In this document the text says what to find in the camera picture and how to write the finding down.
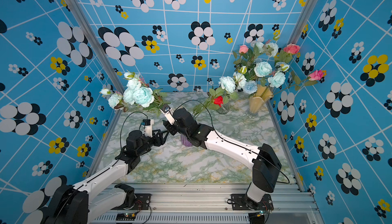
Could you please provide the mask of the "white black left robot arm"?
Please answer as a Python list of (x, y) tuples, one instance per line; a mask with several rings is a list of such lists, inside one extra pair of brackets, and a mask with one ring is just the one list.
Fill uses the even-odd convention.
[(152, 136), (139, 130), (130, 132), (127, 144), (107, 167), (79, 183), (64, 185), (55, 191), (41, 223), (89, 224), (113, 208), (140, 210), (143, 203), (137, 201), (134, 188), (127, 184), (117, 184), (106, 194), (102, 192), (134, 170), (141, 156), (150, 152), (153, 146), (164, 145), (168, 134), (161, 130), (154, 130)]

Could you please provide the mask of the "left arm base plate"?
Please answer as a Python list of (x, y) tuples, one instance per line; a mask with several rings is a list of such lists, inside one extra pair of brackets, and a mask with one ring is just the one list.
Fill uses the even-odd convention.
[(118, 207), (113, 208), (114, 210), (132, 210), (141, 211), (149, 210), (149, 204), (151, 202), (152, 195), (150, 193), (136, 193), (133, 202), (125, 203)]

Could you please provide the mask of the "blue purple ribbed glass vase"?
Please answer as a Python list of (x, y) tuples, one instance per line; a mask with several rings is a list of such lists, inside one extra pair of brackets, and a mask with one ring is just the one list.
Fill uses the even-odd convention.
[(186, 136), (181, 134), (181, 143), (185, 147), (193, 147), (192, 143), (190, 143)]

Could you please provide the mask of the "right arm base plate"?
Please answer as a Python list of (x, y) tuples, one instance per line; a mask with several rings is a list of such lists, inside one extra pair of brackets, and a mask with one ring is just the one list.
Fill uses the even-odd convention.
[(274, 206), (270, 194), (265, 194), (259, 203), (251, 200), (246, 194), (231, 194), (227, 204), (232, 210), (273, 211)]

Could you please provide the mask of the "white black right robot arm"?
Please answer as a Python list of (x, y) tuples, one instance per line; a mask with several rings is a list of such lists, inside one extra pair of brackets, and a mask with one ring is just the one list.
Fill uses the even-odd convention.
[(185, 108), (174, 111), (164, 105), (160, 110), (166, 118), (163, 125), (172, 135), (179, 133), (192, 146), (222, 153), (249, 168), (252, 171), (252, 182), (242, 205), (252, 210), (261, 208), (265, 202), (264, 196), (274, 192), (282, 168), (271, 146), (246, 144), (225, 136), (212, 126), (197, 123)]

